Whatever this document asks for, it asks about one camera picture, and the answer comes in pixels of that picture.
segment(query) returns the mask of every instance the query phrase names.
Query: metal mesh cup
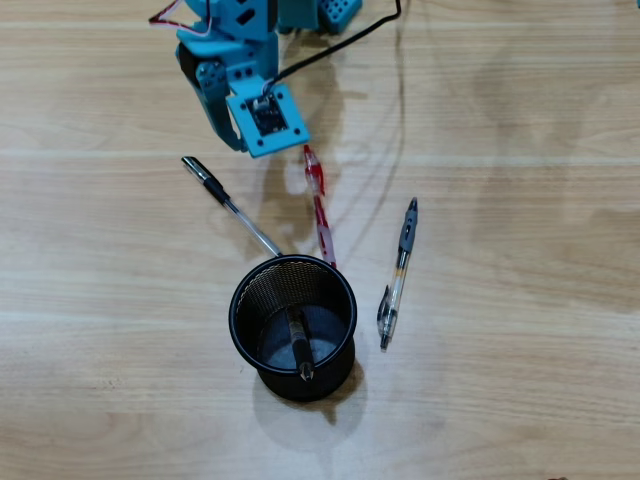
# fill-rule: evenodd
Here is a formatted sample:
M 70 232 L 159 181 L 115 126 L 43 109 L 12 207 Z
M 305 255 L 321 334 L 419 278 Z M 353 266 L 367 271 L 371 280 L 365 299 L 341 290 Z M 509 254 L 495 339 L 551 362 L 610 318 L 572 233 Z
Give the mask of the metal mesh cup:
M 315 362 L 305 382 L 296 370 L 286 309 L 307 320 Z M 268 260 L 242 280 L 231 301 L 229 329 L 238 352 L 274 393 L 311 401 L 338 388 L 355 359 L 356 301 L 336 269 L 314 257 L 286 255 Z

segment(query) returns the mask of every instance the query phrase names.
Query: wooden table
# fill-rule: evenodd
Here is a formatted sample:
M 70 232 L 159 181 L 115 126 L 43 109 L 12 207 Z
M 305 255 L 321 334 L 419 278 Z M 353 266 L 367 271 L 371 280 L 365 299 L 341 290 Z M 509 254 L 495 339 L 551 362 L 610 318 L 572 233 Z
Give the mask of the wooden table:
M 353 375 L 309 405 L 236 352 L 229 301 L 266 256 L 179 162 L 317 254 L 300 152 L 225 148 L 147 28 L 163 4 L 0 4 L 2 480 L 640 477 L 634 0 L 412 0 L 291 77 L 359 307 Z M 283 63 L 335 41 L 285 38 Z

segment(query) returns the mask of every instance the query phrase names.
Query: clear pen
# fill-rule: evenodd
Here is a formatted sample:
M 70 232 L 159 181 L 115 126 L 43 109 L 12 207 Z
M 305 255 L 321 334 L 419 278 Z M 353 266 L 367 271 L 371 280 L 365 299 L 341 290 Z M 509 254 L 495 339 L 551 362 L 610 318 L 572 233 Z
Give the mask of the clear pen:
M 389 346 L 398 321 L 402 289 L 404 288 L 404 281 L 409 267 L 409 258 L 413 250 L 413 241 L 415 240 L 417 226 L 418 199 L 414 197 L 409 204 L 409 209 L 404 218 L 404 225 L 400 232 L 398 257 L 396 259 L 393 280 L 390 284 L 391 288 L 387 285 L 382 301 L 380 302 L 380 308 L 378 309 L 378 333 L 380 333 L 380 348 L 382 350 L 386 350 Z

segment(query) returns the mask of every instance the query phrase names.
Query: black cable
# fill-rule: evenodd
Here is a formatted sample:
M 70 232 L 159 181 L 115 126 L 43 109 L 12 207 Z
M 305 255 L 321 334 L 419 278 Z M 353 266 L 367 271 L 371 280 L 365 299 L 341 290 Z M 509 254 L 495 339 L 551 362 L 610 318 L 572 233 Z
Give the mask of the black cable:
M 343 48 L 348 47 L 352 43 L 355 43 L 358 40 L 360 40 L 362 37 L 366 37 L 367 35 L 369 35 L 374 30 L 377 30 L 378 28 L 380 28 L 385 23 L 397 20 L 400 17 L 401 14 L 402 14 L 402 6 L 400 5 L 400 0 L 396 0 L 396 13 L 394 13 L 393 15 L 388 15 L 386 17 L 383 17 L 380 20 L 378 20 L 376 23 L 374 23 L 373 25 L 368 26 L 367 28 L 365 28 L 361 32 L 358 32 L 355 35 L 353 35 L 352 37 L 349 37 L 346 40 L 343 40 L 342 42 L 337 43 L 337 44 L 327 48 L 326 50 L 323 50 L 320 53 L 316 53 L 315 55 L 312 55 L 311 57 L 306 58 L 306 59 L 302 60 L 301 62 L 294 63 L 290 67 L 285 68 L 280 73 L 278 73 L 275 77 L 273 77 L 271 80 L 269 80 L 266 83 L 265 88 L 270 88 L 273 84 L 279 82 L 283 78 L 288 77 L 289 75 L 292 75 L 292 74 L 296 73 L 301 68 L 308 67 L 309 65 L 311 65 L 312 63 L 317 62 L 318 60 L 322 60 L 323 58 L 328 57 L 329 55 L 337 52 L 338 50 L 342 50 Z

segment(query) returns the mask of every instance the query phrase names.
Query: pen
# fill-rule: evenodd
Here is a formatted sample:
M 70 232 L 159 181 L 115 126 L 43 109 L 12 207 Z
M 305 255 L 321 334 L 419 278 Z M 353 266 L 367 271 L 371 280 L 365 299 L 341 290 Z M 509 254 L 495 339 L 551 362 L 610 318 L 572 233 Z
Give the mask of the pen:
M 398 244 L 398 258 L 396 268 L 391 281 L 392 289 L 389 285 L 384 291 L 380 308 L 378 308 L 378 332 L 380 333 L 380 348 L 386 350 L 393 337 L 393 332 L 398 321 L 398 310 L 400 309 L 400 298 L 404 279 L 409 267 L 409 257 L 413 249 L 413 241 L 416 237 L 416 227 L 418 226 L 418 199 L 413 197 L 409 204 L 409 209 L 404 217 L 404 225 L 400 232 Z
M 307 329 L 305 328 L 306 317 L 302 310 L 296 307 L 287 308 L 286 314 L 293 357 L 296 360 L 296 370 L 298 370 L 305 382 L 310 382 L 313 379 L 315 365 Z
M 182 162 L 187 170 L 189 170 L 189 172 L 191 172 L 193 176 L 196 177 L 202 185 L 204 185 L 204 188 L 214 196 L 220 205 L 233 213 L 240 223 L 242 223 L 242 225 L 244 225 L 245 228 L 258 239 L 270 254 L 274 257 L 282 256 L 282 252 L 278 246 L 273 243 L 273 241 L 264 232 L 262 232 L 262 230 L 260 230 L 242 210 L 236 207 L 236 205 L 231 201 L 229 194 L 224 191 L 222 184 L 211 174 L 209 170 L 204 167 L 204 165 L 200 163 L 197 158 L 182 157 Z
M 322 251 L 322 258 L 325 262 L 336 268 L 336 256 L 333 251 L 333 240 L 331 239 L 331 230 L 329 222 L 324 213 L 324 173 L 322 165 L 318 161 L 315 153 L 309 145 L 304 146 L 305 169 L 304 174 L 307 178 L 309 188 L 313 193 L 313 205 L 316 211 L 316 229 L 318 231 L 318 244 Z

